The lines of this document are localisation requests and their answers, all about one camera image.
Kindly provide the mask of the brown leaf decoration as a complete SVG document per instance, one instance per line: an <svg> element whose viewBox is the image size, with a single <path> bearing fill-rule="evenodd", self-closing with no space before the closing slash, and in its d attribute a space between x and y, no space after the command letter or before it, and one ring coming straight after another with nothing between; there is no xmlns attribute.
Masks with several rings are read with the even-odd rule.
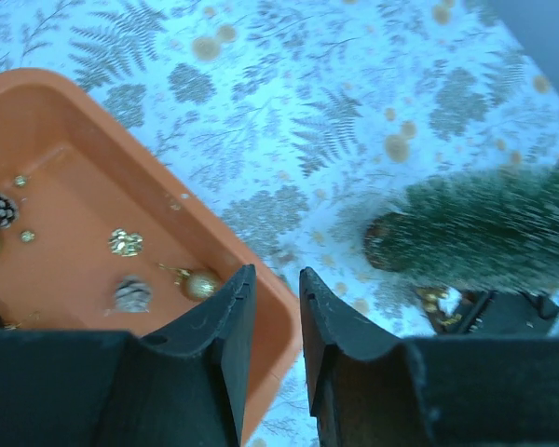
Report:
<svg viewBox="0 0 559 447"><path fill-rule="evenodd" d="M455 325L462 320L458 311L462 302L462 293L451 287L416 288L421 306L433 329L443 332L446 327Z"/></svg>

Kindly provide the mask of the orange plastic bin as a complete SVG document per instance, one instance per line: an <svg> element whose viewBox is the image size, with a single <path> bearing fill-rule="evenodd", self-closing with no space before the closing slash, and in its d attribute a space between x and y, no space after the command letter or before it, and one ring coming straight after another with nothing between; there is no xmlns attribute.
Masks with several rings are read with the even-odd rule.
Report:
<svg viewBox="0 0 559 447"><path fill-rule="evenodd" d="M28 328L145 335L192 308L159 264L229 279L256 270L256 314L242 435L249 438L301 346L288 287L111 115L69 79L40 69L0 74L0 192L19 207L1 232L0 315ZM122 228L143 237L133 257L110 252ZM136 276L149 311L115 311Z"/></svg>

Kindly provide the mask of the small green christmas tree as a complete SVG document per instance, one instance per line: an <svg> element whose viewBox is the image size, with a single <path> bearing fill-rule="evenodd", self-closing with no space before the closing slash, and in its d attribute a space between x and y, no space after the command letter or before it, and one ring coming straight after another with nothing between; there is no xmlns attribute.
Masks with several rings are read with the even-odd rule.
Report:
<svg viewBox="0 0 559 447"><path fill-rule="evenodd" d="M373 268L417 287L559 290L559 165L413 183L370 223L362 249Z"/></svg>

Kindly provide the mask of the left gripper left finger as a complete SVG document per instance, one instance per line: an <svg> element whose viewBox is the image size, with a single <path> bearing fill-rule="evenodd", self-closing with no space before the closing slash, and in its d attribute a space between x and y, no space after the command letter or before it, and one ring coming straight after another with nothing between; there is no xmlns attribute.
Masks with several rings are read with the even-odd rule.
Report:
<svg viewBox="0 0 559 447"><path fill-rule="evenodd" d="M256 273L138 337L0 330L0 446L237 446Z"/></svg>

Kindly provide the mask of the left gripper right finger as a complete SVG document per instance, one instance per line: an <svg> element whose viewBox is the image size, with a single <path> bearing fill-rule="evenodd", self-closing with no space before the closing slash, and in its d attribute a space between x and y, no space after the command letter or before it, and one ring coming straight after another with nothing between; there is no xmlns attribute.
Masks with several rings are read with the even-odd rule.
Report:
<svg viewBox="0 0 559 447"><path fill-rule="evenodd" d="M299 277L323 446L559 446L559 337L399 338Z"/></svg>

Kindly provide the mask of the gold glitter ball ornament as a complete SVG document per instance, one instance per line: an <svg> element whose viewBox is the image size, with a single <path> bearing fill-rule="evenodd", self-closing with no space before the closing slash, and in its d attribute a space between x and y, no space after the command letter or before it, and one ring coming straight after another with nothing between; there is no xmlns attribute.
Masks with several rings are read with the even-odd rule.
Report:
<svg viewBox="0 0 559 447"><path fill-rule="evenodd" d="M209 269L186 269L164 264L159 264L158 267L173 273L174 284L183 296L192 302L206 301L222 287L222 280Z"/></svg>

